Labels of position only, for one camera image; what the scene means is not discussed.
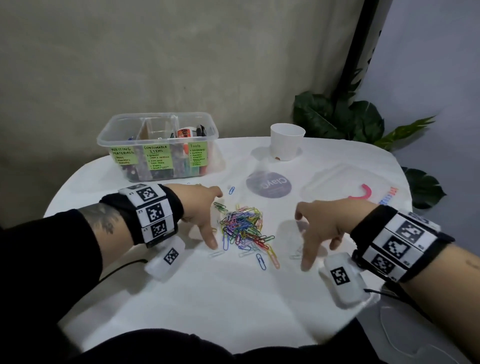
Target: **yellow paper clip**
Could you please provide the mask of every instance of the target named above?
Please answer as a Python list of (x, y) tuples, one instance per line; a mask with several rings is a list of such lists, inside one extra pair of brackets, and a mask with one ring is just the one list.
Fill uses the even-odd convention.
[(272, 246), (270, 244), (265, 244), (265, 245), (268, 246), (267, 254), (270, 257), (270, 260), (272, 261), (273, 266), (277, 269), (280, 269), (280, 263), (276, 257), (275, 252), (272, 249)]

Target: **forearm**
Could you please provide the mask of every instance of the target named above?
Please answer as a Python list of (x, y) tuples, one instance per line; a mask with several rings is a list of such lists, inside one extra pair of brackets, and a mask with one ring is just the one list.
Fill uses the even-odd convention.
[(403, 289), (480, 362), (480, 258), (448, 245)]
[(78, 210), (95, 234), (102, 253), (103, 269), (119, 259), (133, 246), (132, 236), (125, 221), (113, 207), (98, 203)]

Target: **sticky note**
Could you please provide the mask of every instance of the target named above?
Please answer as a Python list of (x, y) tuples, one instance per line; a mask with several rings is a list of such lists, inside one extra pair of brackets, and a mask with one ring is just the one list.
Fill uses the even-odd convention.
[(170, 144), (144, 146), (144, 155), (149, 170), (169, 170), (173, 168)]
[(138, 164), (138, 158), (133, 151), (132, 146), (117, 146), (110, 148), (111, 155), (115, 162), (121, 166), (129, 164)]
[(203, 167), (208, 165), (207, 142), (188, 143), (190, 167)]

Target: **gray wall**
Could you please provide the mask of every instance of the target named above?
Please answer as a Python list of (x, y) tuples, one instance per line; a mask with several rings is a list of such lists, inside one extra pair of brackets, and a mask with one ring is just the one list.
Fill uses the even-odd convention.
[(43, 215), (114, 114), (267, 135), (339, 78), (363, 0), (0, 0), (0, 224)]
[(448, 196), (425, 216), (480, 255), (480, 2), (394, 0), (357, 100), (373, 102), (386, 132), (437, 115), (394, 152), (436, 177)]

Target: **white paper cup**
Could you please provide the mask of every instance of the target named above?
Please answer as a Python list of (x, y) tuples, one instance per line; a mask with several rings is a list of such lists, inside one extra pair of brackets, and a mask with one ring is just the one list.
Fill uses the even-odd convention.
[(305, 129), (298, 125), (278, 123), (270, 127), (270, 153), (279, 160), (292, 160), (297, 156)]

